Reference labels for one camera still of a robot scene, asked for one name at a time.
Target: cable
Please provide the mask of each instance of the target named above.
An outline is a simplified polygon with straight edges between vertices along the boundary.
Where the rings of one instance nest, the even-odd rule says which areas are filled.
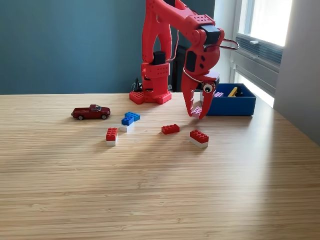
[[[173,56],[173,58],[165,61],[166,63],[170,63],[176,58],[177,49],[178,49],[178,42],[179,42],[179,30],[176,30],[176,41],[175,41],[175,45],[174,45],[174,56]]]
[[[230,39],[223,39],[223,42],[229,42],[229,43],[234,43],[234,44],[236,44],[236,46],[237,47],[231,47],[231,46],[219,46],[220,48],[222,48],[222,49],[229,49],[229,50],[233,50],[233,51],[236,51],[236,50],[238,50],[239,49],[239,43],[237,43],[236,41],[234,41],[234,40],[230,40]]]
[[[190,75],[186,72],[185,68],[183,68],[183,72],[185,73],[185,75],[187,75],[187,76],[188,76],[190,79],[192,79],[193,81],[195,81],[195,82],[197,82],[197,83],[199,83],[199,84],[202,84],[202,81],[197,80],[197,79],[193,78],[192,76],[190,76]]]

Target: yellow lego piece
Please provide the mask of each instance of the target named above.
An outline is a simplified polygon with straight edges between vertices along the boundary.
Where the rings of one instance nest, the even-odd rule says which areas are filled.
[[[234,87],[234,89],[230,92],[228,97],[235,97],[237,91],[238,91],[238,87]]]

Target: blue lego brick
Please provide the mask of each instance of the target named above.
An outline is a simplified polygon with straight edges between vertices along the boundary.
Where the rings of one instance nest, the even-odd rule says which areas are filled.
[[[133,116],[126,116],[124,119],[122,119],[121,123],[122,125],[130,126],[135,121],[135,118]]]
[[[133,117],[135,122],[140,120],[140,115],[137,113],[134,113],[134,112],[129,111],[129,112],[125,113],[124,116],[125,117]]]

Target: blue plastic bin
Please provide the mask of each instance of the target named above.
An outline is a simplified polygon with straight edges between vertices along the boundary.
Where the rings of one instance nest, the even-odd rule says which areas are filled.
[[[239,85],[243,95],[228,97],[234,87]],[[223,93],[223,96],[213,98],[207,115],[252,116],[254,114],[256,96],[243,83],[220,83],[216,91]]]

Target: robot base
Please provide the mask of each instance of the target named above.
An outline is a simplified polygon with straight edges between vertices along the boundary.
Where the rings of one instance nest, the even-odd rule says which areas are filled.
[[[132,91],[129,93],[129,99],[133,101],[135,104],[143,104],[143,103],[157,103],[164,104],[168,102],[172,98],[171,92],[167,92],[160,97],[152,98],[151,96],[145,95],[143,91],[136,92]]]

